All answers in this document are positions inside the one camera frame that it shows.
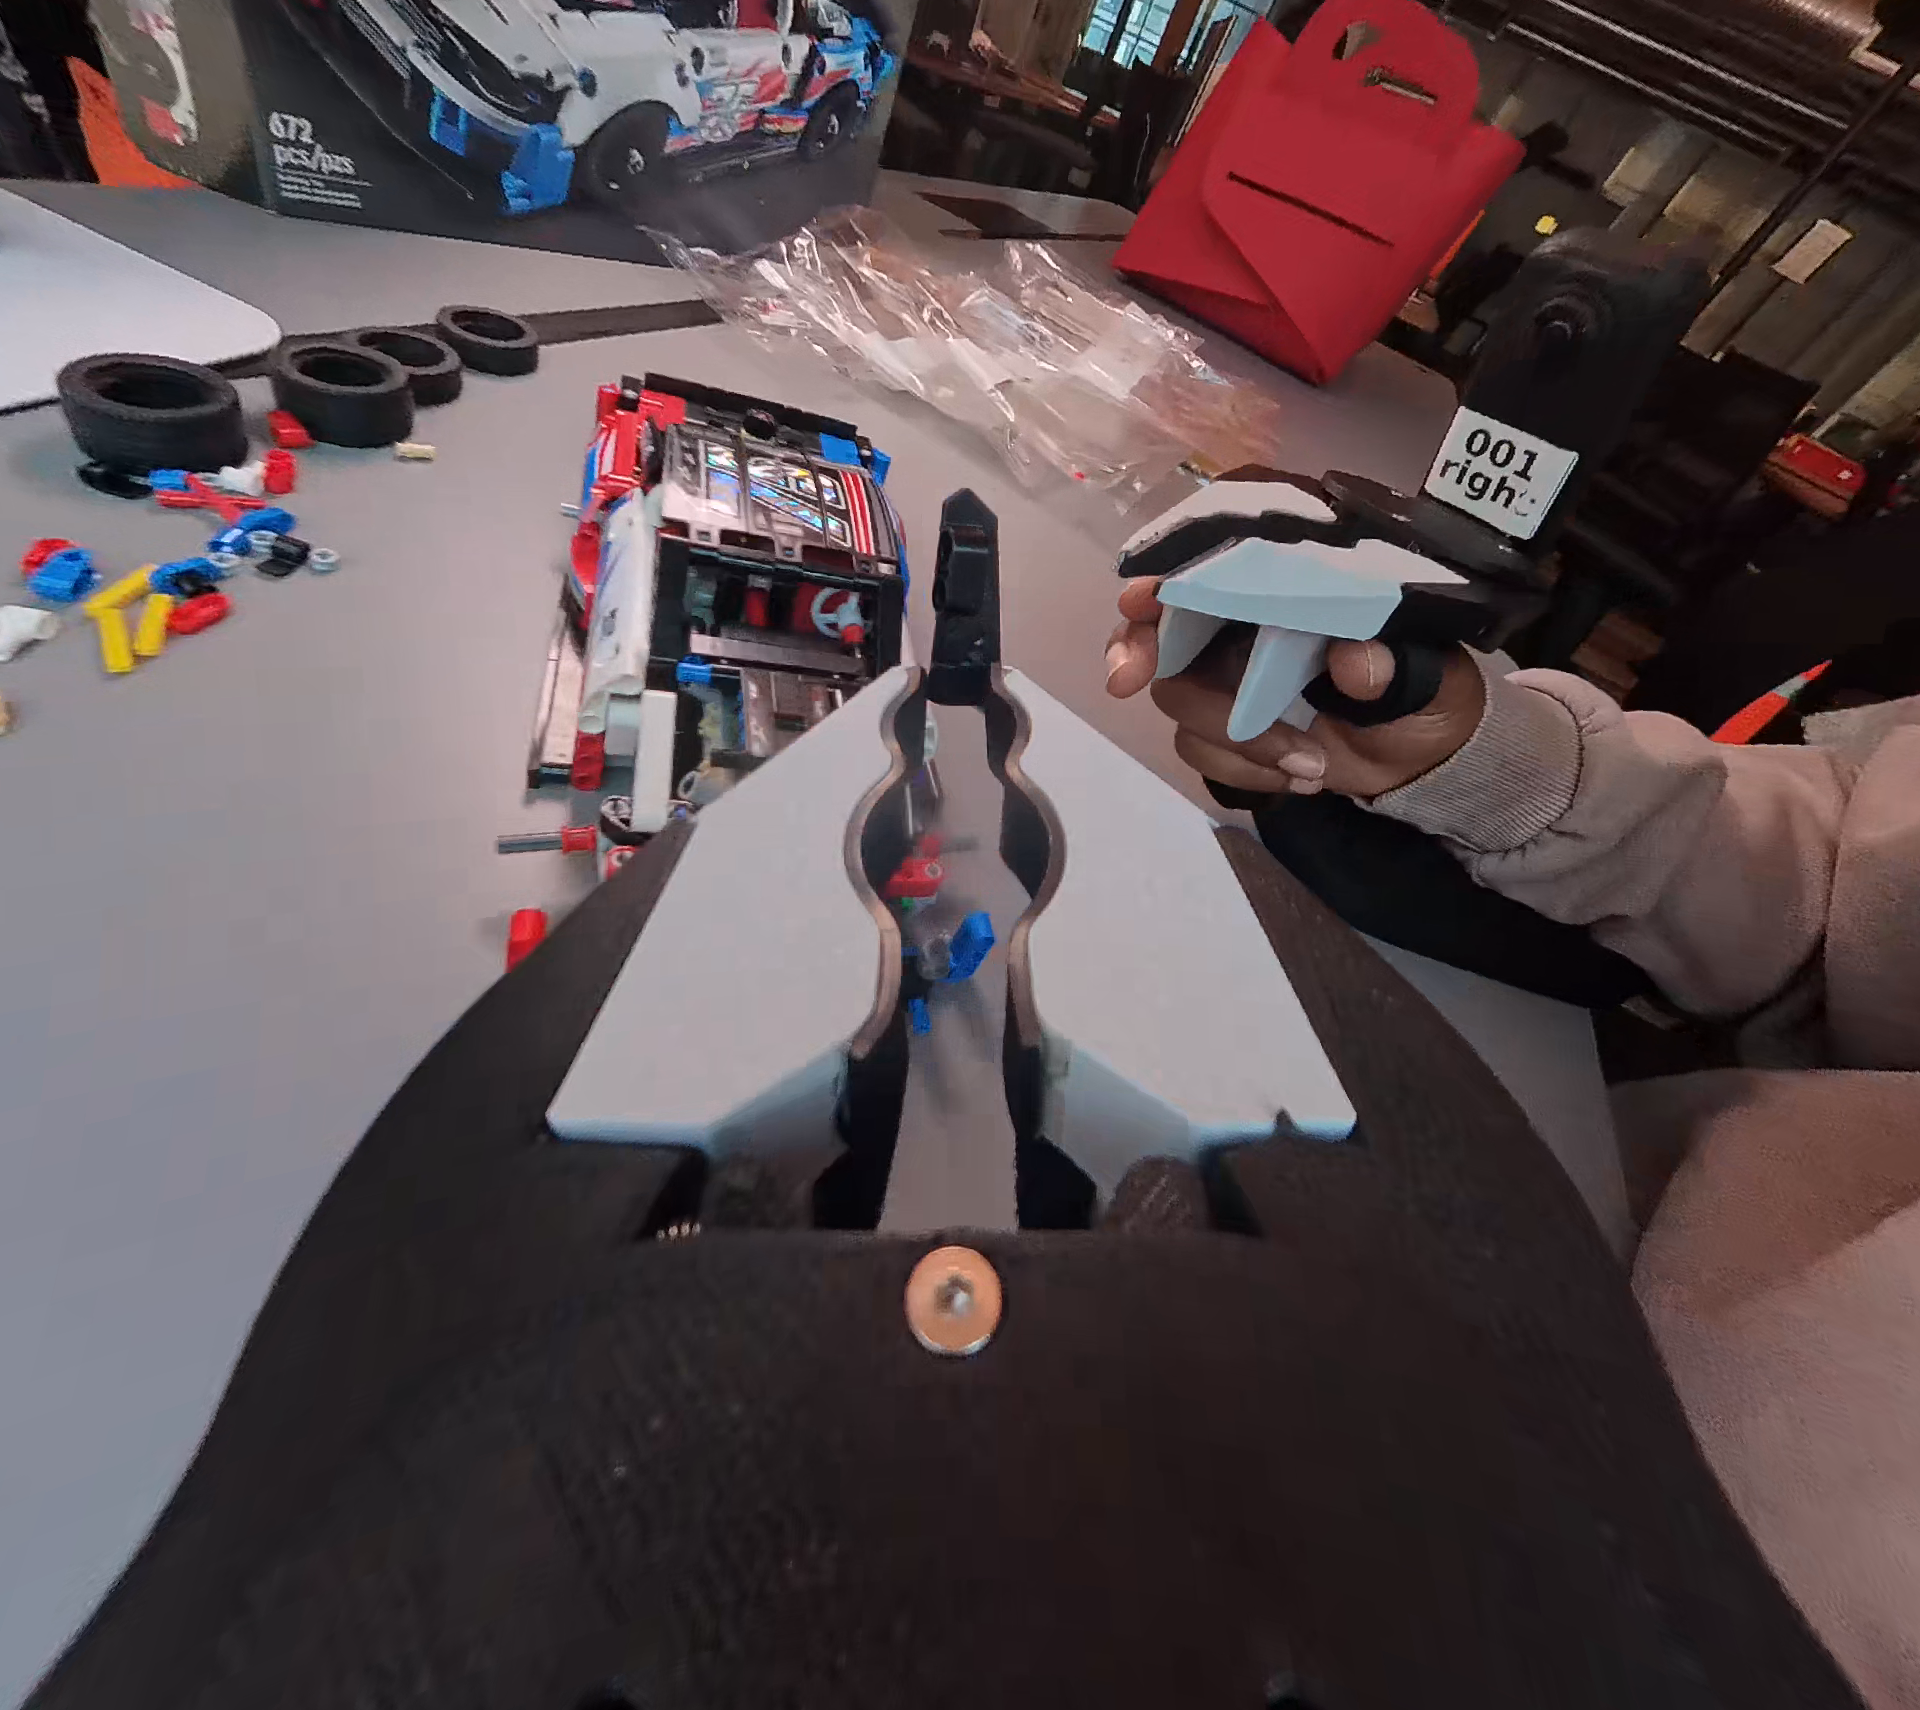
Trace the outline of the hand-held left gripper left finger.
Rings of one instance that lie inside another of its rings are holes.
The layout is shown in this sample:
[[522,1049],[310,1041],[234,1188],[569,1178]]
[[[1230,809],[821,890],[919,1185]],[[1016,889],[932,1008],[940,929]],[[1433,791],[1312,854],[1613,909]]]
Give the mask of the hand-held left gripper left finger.
[[752,1163],[875,1228],[909,1071],[891,884],[914,847],[923,671],[883,672],[679,844],[547,1107],[555,1139]]

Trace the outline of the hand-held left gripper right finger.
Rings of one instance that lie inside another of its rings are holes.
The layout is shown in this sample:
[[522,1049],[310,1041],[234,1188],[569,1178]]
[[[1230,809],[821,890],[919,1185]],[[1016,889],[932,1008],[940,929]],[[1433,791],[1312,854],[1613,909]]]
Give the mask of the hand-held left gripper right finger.
[[1356,1104],[1236,857],[1266,851],[1016,669],[991,679],[1021,1228],[1086,1228],[1132,1170],[1278,1135],[1347,1143]]

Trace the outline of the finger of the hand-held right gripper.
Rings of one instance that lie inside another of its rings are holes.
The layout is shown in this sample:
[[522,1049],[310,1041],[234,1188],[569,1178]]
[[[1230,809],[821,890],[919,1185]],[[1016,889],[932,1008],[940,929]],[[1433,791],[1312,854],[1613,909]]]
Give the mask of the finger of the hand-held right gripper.
[[1246,536],[1162,578],[1155,680],[1187,675],[1229,626],[1255,633],[1229,712],[1229,741],[1302,728],[1305,693],[1333,643],[1374,641],[1412,581],[1412,555],[1369,539],[1352,549]]
[[1322,542],[1336,525],[1336,509],[1312,479],[1241,467],[1141,525],[1117,552],[1117,576],[1165,581],[1230,545]]

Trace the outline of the small black brick piece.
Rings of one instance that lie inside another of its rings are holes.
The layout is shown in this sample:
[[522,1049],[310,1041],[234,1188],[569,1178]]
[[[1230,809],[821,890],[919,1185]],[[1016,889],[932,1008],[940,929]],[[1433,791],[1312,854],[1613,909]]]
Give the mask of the small black brick piece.
[[973,488],[945,498],[935,552],[927,702],[980,711],[1000,666],[1000,547],[996,513]]

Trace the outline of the toy brick race car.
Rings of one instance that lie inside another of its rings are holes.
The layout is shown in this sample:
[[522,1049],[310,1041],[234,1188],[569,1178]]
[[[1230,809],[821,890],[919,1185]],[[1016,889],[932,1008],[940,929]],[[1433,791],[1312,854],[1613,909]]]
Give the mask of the toy brick race car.
[[910,662],[891,458],[851,423],[646,374],[595,397],[526,791],[502,857],[611,876]]

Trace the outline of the person's right forearm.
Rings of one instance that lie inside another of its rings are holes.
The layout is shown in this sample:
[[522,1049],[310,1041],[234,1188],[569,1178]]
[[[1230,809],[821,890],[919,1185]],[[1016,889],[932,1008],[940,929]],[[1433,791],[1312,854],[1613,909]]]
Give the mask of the person's right forearm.
[[1483,669],[1448,763],[1370,803],[1591,930],[1705,1020],[1821,1019],[1836,1064],[1917,1069],[1917,699],[1720,745],[1558,671]]

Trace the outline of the person's right hand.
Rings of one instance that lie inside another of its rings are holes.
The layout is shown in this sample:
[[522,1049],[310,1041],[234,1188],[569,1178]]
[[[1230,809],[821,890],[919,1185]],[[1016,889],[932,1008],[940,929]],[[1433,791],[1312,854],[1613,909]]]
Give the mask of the person's right hand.
[[1447,765],[1476,734],[1487,679],[1468,651],[1455,651],[1431,705],[1389,723],[1356,724],[1318,712],[1307,728],[1277,723],[1236,741],[1230,720],[1255,633],[1227,626],[1176,679],[1155,677],[1162,605],[1159,581],[1128,578],[1107,649],[1107,691],[1149,694],[1170,720],[1172,753],[1201,780],[1253,796],[1338,794],[1370,803]]

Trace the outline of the clear plastic bags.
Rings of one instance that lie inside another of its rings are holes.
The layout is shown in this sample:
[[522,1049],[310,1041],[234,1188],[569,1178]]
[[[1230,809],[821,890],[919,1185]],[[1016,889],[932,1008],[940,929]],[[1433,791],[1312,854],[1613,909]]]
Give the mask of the clear plastic bags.
[[746,250],[644,237],[763,348],[921,405],[1025,479],[1136,498],[1174,473],[1285,468],[1281,402],[1045,242],[993,240],[982,266],[945,269],[868,206]]

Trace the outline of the red storage box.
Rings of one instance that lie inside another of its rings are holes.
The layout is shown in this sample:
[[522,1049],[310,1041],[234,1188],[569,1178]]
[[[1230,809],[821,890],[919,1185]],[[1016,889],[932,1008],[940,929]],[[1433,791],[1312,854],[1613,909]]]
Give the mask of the red storage box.
[[1809,433],[1782,436],[1760,467],[1763,487],[1827,523],[1844,523],[1866,487],[1869,467]]

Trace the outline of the red felt bag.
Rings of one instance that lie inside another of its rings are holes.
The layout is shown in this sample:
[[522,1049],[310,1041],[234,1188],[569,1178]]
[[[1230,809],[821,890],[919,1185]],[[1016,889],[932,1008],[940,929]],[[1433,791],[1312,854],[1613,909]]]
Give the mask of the red felt bag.
[[1524,164],[1473,46],[1419,0],[1255,26],[1117,250],[1117,276],[1326,386]]

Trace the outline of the black rubber toy tyre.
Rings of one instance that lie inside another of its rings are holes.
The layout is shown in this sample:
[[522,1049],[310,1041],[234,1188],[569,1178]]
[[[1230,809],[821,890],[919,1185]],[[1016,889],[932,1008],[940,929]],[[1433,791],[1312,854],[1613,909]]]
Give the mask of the black rubber toy tyre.
[[79,451],[120,474],[220,473],[252,456],[234,383],[170,357],[100,355],[56,374],[56,400]]
[[540,366],[540,334],[533,322],[517,314],[476,305],[451,305],[436,313],[433,330],[473,373],[522,378]]
[[416,408],[460,398],[466,384],[462,359],[433,330],[374,326],[343,334],[343,342],[366,355],[382,355],[405,373]]
[[283,342],[268,378],[277,408],[322,446],[390,451],[415,436],[410,377],[385,353],[343,341]]

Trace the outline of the pile of colourful small bricks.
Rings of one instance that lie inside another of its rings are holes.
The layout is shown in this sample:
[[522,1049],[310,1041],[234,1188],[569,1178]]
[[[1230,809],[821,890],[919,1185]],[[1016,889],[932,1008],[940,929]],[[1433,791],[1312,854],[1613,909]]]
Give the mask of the pile of colourful small bricks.
[[162,661],[175,643],[227,624],[247,576],[271,585],[337,575],[343,556],[319,545],[291,511],[301,461],[320,438],[296,412],[267,414],[267,443],[237,464],[191,468],[181,461],[89,458],[79,479],[100,496],[144,503],[195,519],[188,551],[111,572],[77,541],[48,534],[18,551],[3,610],[3,662],[37,654],[64,633],[85,633],[100,671],[124,680]]

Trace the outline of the toy set cardboard box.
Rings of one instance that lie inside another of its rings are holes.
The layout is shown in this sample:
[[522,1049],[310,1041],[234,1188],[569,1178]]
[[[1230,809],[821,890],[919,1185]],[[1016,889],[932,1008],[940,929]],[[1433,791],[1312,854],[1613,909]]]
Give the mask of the toy set cardboard box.
[[921,0],[87,0],[129,139],[274,215],[654,262],[868,201]]

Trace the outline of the white book stand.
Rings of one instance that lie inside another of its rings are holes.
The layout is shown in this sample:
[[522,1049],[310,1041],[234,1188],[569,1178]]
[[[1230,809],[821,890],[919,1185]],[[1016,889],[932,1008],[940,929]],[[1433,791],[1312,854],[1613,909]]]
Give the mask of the white book stand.
[[267,310],[85,226],[42,193],[5,173],[5,412],[55,402],[59,371],[89,355],[183,355],[234,373],[279,348]]

